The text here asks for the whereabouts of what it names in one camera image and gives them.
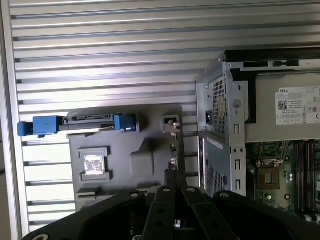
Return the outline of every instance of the screw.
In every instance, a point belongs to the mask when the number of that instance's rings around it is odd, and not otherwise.
[[[284,195],[284,199],[285,199],[285,200],[289,200],[290,198],[291,198],[291,196],[290,196],[289,194],[285,194],[285,195]]]
[[[241,101],[238,100],[238,99],[234,100],[234,101],[233,101],[233,107],[234,107],[235,109],[240,108],[240,107],[241,107]]]
[[[132,240],[141,240],[142,235],[136,235],[132,238]]]
[[[47,234],[42,234],[34,237],[32,240],[48,240],[49,236]]]
[[[223,198],[228,198],[229,197],[229,194],[228,193],[220,193],[220,197],[223,197]]]

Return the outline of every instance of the power supply vent grille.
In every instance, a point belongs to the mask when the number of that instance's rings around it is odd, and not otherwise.
[[[227,117],[226,80],[217,79],[211,84],[214,132],[221,137],[225,137],[225,125]]]
[[[213,197],[217,192],[223,191],[223,177],[211,166],[207,167],[206,191],[208,196]]]

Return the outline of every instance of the motherboard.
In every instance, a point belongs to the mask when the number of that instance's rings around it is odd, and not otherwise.
[[[320,223],[320,141],[246,145],[247,196]]]

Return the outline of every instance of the corrugated metal panel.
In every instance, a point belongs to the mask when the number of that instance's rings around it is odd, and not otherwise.
[[[194,133],[194,79],[221,50],[320,40],[319,1],[1,2],[15,134],[17,122],[33,116],[166,103],[181,104],[184,131]],[[188,161],[195,160],[194,135],[185,138]],[[65,133],[14,143],[25,235],[58,216],[47,219],[37,205],[35,217],[34,204],[59,212],[59,201],[74,200],[70,150]]]
[[[28,206],[29,213],[41,213],[41,212],[55,212],[55,211],[76,211],[76,205],[74,203],[65,204],[43,204],[43,205],[31,205]]]

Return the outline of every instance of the barcode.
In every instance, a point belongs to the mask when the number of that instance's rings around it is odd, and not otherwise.
[[[301,114],[282,114],[280,118],[301,118]]]
[[[279,110],[288,110],[288,101],[279,101]]]

